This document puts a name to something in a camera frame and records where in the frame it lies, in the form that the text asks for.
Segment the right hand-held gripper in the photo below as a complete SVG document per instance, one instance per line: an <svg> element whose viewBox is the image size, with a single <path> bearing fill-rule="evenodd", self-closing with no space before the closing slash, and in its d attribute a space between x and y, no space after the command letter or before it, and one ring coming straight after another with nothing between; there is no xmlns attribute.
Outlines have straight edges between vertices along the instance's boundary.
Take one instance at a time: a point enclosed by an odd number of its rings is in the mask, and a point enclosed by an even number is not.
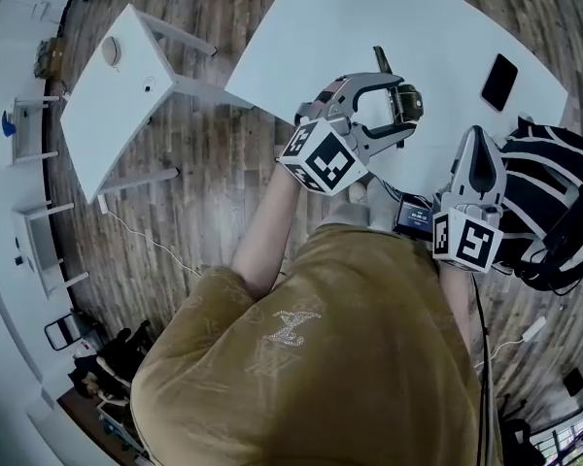
<svg viewBox="0 0 583 466"><path fill-rule="evenodd" d="M499 146L480 131L479 176L481 189L470 183L473 153L480 127L463 135L454 163L453 188L446 185L434 195L438 206L432 216L432 258L469 272L487 273L495 261L503 232L499 230L505 191L505 169Z"/></svg>

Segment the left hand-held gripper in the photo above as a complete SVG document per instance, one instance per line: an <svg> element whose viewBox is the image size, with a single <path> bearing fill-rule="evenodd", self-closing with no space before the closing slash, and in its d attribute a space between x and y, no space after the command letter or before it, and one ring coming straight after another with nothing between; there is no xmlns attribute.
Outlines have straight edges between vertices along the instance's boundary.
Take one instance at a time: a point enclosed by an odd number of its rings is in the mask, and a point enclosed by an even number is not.
<svg viewBox="0 0 583 466"><path fill-rule="evenodd" d="M295 115L295 131L278 161L307 190L332 196L366 174L368 157L401 145L417 125L387 124L373 129L353 120L362 95L394 88L404 78L381 72L345 75Z"/></svg>

